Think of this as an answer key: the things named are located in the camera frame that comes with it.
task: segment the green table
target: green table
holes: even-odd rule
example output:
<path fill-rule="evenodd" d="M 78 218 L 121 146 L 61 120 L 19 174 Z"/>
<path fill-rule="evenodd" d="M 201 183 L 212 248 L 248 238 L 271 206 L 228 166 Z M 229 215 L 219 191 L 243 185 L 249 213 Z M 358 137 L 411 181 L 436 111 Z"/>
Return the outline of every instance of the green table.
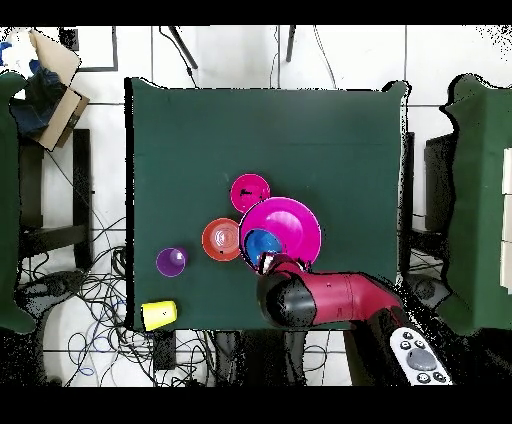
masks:
<path fill-rule="evenodd" d="M 18 282 L 20 195 L 18 132 L 9 111 L 9 101 L 25 84 L 26 81 L 14 72 L 0 75 L 0 327 L 18 333 L 29 333 L 35 328 L 35 321 L 14 302 L 14 287 Z"/>
<path fill-rule="evenodd" d="M 454 84 L 446 110 L 459 129 L 446 274 L 454 294 L 438 312 L 459 334 L 512 330 L 512 295 L 500 286 L 503 150 L 512 147 L 512 90 L 465 75 Z"/>
<path fill-rule="evenodd" d="M 141 304 L 161 300 L 178 307 L 167 329 L 271 327 L 256 275 L 241 258 L 216 262 L 201 246 L 210 221 L 240 220 L 229 190 L 247 172 L 316 215 L 323 239 L 314 270 L 395 281 L 405 83 L 384 92 L 165 90 L 132 79 L 132 89 L 136 329 Z M 165 278 L 155 260 L 171 246 L 190 258 L 180 276 Z"/>

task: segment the pink plate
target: pink plate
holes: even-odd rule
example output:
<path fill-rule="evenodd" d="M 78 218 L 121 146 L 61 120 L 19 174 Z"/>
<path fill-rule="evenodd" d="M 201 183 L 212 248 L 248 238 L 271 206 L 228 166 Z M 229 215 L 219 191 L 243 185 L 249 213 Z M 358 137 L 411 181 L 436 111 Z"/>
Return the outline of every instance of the pink plate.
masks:
<path fill-rule="evenodd" d="M 322 231 L 313 213 L 302 203 L 287 197 L 271 197 L 254 205 L 239 225 L 239 242 L 253 229 L 272 233 L 283 253 L 304 263 L 313 263 L 320 253 Z"/>
<path fill-rule="evenodd" d="M 256 203 L 270 197 L 270 187 L 259 175 L 244 174 L 233 183 L 230 196 L 235 209 L 245 213 Z"/>

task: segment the yellow cup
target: yellow cup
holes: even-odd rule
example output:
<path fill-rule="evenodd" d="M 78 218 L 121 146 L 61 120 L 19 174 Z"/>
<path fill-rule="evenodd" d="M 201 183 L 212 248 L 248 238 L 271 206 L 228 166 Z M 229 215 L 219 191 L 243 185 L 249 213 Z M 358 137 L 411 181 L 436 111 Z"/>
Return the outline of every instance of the yellow cup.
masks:
<path fill-rule="evenodd" d="M 144 303 L 142 305 L 142 319 L 146 331 L 152 331 L 156 328 L 170 324 L 176 321 L 178 311 L 176 303 L 172 300 L 164 302 Z"/>

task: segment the blue bowl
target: blue bowl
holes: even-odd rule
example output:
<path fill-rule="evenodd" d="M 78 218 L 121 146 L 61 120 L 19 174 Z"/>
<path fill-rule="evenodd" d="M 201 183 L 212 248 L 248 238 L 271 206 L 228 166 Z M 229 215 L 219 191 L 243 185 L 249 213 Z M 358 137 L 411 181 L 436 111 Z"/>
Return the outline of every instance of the blue bowl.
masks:
<path fill-rule="evenodd" d="M 257 268 L 262 253 L 282 253 L 281 242 L 269 231 L 254 229 L 247 233 L 244 250 L 253 267 Z"/>

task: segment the cardboard box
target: cardboard box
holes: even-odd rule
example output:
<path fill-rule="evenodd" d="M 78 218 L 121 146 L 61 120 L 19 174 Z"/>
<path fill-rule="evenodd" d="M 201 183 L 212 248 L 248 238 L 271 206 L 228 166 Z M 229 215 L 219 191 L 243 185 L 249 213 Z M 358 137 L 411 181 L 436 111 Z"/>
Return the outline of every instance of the cardboard box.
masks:
<path fill-rule="evenodd" d="M 71 135 L 89 99 L 69 88 L 75 73 L 82 62 L 76 53 L 37 30 L 30 31 L 30 41 L 35 47 L 39 62 L 55 72 L 67 88 L 46 128 L 34 140 L 49 150 L 62 147 Z"/>

